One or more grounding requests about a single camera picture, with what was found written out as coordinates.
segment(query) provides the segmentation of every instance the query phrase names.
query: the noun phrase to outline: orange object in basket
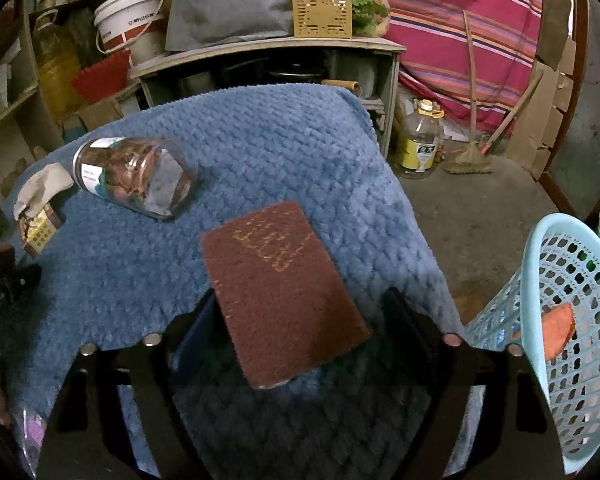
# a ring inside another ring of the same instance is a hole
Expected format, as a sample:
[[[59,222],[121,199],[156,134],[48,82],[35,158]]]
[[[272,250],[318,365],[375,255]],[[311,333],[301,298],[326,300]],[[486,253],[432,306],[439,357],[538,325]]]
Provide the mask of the orange object in basket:
[[[562,353],[569,339],[576,332],[571,303],[563,303],[542,314],[542,339],[544,340],[544,360],[550,361]],[[513,337],[520,338],[520,332]]]
[[[129,50],[120,50],[84,70],[71,80],[71,85],[90,105],[120,92],[126,87]]]

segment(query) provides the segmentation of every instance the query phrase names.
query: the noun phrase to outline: bolt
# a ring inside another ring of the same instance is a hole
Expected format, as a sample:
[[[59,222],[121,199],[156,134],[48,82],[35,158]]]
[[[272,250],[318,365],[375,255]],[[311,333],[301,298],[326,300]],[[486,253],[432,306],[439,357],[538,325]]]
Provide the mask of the bolt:
[[[449,346],[460,346],[462,344],[462,338],[458,334],[445,334],[442,336],[442,341]]]
[[[80,353],[85,357],[93,354],[98,349],[96,343],[86,343],[80,348]]]
[[[509,346],[507,346],[507,351],[513,355],[513,357],[522,357],[525,354],[525,350],[522,348],[522,346],[515,343],[511,343]]]
[[[162,336],[155,332],[152,334],[147,334],[144,336],[144,339],[142,339],[142,342],[145,344],[145,346],[156,346],[160,344],[160,341],[162,341]]]

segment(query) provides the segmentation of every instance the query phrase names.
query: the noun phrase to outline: white bottle cap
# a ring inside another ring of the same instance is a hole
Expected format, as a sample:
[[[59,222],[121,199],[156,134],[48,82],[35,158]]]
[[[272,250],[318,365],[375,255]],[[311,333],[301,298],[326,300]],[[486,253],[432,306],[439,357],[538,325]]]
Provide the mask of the white bottle cap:
[[[422,101],[420,101],[420,109],[430,112],[433,110],[433,103],[428,99],[423,99]]]

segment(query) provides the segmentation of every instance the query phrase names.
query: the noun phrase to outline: broom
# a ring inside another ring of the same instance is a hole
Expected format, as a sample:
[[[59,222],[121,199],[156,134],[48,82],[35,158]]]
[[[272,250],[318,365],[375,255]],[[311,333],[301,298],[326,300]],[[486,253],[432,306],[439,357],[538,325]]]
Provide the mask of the broom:
[[[470,174],[470,173],[492,173],[491,164],[478,149],[476,134],[476,114],[477,106],[475,102],[475,57],[474,57],[474,38],[471,35],[469,26],[469,17],[466,10],[462,11],[464,16],[464,27],[466,29],[466,43],[469,47],[469,67],[471,73],[471,137],[469,146],[464,152],[458,155],[455,160],[445,163],[444,170],[450,174]]]

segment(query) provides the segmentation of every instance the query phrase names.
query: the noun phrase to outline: table covered with blue blanket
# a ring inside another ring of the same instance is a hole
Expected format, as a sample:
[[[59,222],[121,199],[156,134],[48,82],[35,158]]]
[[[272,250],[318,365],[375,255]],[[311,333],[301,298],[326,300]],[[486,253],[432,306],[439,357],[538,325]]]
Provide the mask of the table covered with blue blanket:
[[[373,337],[283,386],[253,390],[228,338],[215,340],[174,400],[217,479],[388,479],[429,404],[384,334],[379,300],[404,291],[442,330],[462,333],[445,278],[368,113],[347,91],[279,85],[213,92],[107,124],[30,167],[26,178],[94,137],[163,136],[189,144],[200,172],[192,201],[160,222],[84,190],[62,205],[65,224],[37,257],[42,281],[0,314],[0,366],[13,410],[48,416],[77,349],[136,343],[190,311],[209,288],[203,233],[275,202],[301,205]],[[18,247],[24,258],[20,243]],[[129,392],[134,450],[155,472]],[[470,403],[450,470],[466,459]]]

